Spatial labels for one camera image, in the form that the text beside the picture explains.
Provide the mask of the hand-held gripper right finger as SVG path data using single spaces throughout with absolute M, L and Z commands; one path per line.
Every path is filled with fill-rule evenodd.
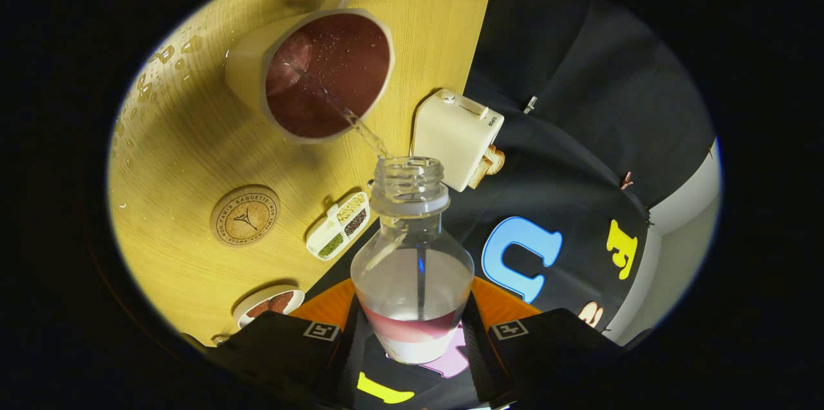
M 566 308 L 542 312 L 478 276 L 462 324 L 476 393 L 492 407 L 563 407 L 626 354 Z

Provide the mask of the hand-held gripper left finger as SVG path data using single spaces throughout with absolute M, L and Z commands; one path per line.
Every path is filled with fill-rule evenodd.
M 260 314 L 206 356 L 289 407 L 353 409 L 367 330 L 348 279 L 292 314 Z

